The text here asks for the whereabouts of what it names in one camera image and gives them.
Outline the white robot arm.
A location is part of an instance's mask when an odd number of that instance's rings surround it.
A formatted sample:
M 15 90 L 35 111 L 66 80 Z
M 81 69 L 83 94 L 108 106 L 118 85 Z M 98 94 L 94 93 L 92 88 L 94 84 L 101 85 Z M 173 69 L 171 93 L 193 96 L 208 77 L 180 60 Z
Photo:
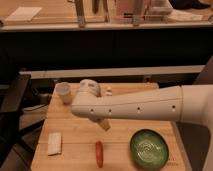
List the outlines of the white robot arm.
M 71 112 L 99 119 L 160 120 L 208 128 L 210 144 L 203 171 L 213 171 L 213 85 L 182 85 L 113 96 L 102 96 L 93 80 L 80 82 Z

